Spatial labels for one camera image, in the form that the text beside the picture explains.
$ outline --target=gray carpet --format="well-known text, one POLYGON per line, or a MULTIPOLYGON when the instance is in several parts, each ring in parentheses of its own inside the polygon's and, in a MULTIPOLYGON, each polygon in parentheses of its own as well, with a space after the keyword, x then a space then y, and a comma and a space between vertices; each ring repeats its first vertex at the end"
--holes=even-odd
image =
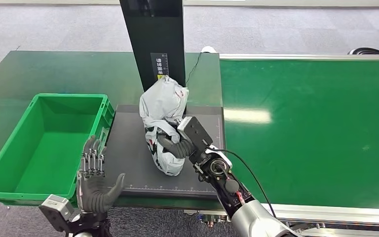
MULTIPOLYGON (((379 9, 185 7, 186 51, 346 54, 379 49, 379 9)), ((131 51, 118 5, 0 5, 0 61, 10 50, 131 51)), ((235 236, 181 210, 113 208, 115 237, 235 236)), ((0 204, 0 237, 59 237, 36 207, 0 204)))

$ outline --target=wire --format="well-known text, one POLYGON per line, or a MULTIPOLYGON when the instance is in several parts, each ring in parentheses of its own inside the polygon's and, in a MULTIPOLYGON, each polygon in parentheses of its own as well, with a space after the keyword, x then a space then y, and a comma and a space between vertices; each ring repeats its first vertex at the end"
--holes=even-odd
POLYGON ((237 195, 237 198, 239 199, 240 204, 242 204, 242 206, 245 205, 245 200, 242 197, 242 193, 238 191, 236 192, 236 195, 237 195))
POLYGON ((196 63, 194 64, 194 66, 192 67, 191 71, 189 72, 189 74, 188 74, 188 79, 187 79, 187 81, 185 82, 185 85, 188 83, 188 81, 189 81, 190 78, 191 78, 191 74, 192 74, 192 72, 193 72, 193 71, 195 70, 195 68, 197 67, 198 62, 200 61, 201 54, 202 54, 202 52, 200 52, 200 53, 198 54, 197 61, 196 61, 196 63))
POLYGON ((216 168, 219 169, 219 170, 221 170, 223 172, 223 174, 226 176, 226 180, 230 179, 229 176, 228 176, 228 174, 227 174, 227 172, 226 172, 226 169, 223 166, 217 164, 216 168))
POLYGON ((264 195, 265 197, 265 200, 266 202, 268 203, 269 205, 269 208, 271 209, 271 212, 272 212, 272 215, 277 218, 277 216, 275 215, 275 212, 274 212, 274 208, 272 208, 272 205, 271 205, 271 202, 269 201, 268 197, 266 196, 266 193, 265 193, 265 190, 264 188, 262 187, 261 183, 259 182, 259 180, 256 178, 255 174, 252 172, 251 168, 249 168, 248 164, 246 164, 246 162, 240 157, 238 156, 236 153, 234 152, 231 152, 231 151, 228 151, 228 150, 224 150, 224 149, 212 149, 212 148, 209 148, 207 147, 207 149, 209 150, 212 150, 212 151, 216 151, 216 152, 227 152, 227 153, 230 153, 232 155, 234 155, 235 157, 237 157, 244 165, 246 168, 248 168, 249 172, 251 172, 252 176, 254 177, 256 183, 258 184, 259 188, 261 189, 262 191, 262 194, 264 195))

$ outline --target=black vertical stand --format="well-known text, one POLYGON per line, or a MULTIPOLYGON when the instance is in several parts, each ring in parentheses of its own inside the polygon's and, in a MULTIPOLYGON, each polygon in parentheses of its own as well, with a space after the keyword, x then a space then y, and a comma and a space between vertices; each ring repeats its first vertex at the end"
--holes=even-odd
POLYGON ((143 89, 162 75, 185 87, 182 0, 120 0, 143 89))

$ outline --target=white plastic bag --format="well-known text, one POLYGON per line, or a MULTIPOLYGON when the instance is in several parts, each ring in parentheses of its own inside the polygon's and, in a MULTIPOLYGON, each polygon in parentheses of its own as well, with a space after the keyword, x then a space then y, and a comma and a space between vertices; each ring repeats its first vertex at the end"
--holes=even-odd
POLYGON ((156 167, 167 175, 176 176, 181 172, 185 159, 176 158, 163 152, 157 135, 167 134, 174 143, 180 135, 171 124, 181 119, 187 105, 188 89, 180 86, 169 76, 163 76, 140 97, 140 116, 146 132, 146 142, 156 167))

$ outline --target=black mat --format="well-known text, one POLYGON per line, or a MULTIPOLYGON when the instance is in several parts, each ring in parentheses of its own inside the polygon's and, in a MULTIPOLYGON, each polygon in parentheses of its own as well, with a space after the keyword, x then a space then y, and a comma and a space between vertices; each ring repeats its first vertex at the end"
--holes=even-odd
MULTIPOLYGON (((216 147, 224 148, 223 109, 221 107, 187 107, 196 116, 216 147)), ((138 106, 119 105, 107 142, 105 171, 108 184, 120 173, 126 173, 126 188, 121 195, 139 197, 178 197, 216 199, 216 192, 198 175, 186 160, 178 176, 167 176, 157 169, 145 140, 138 106)))

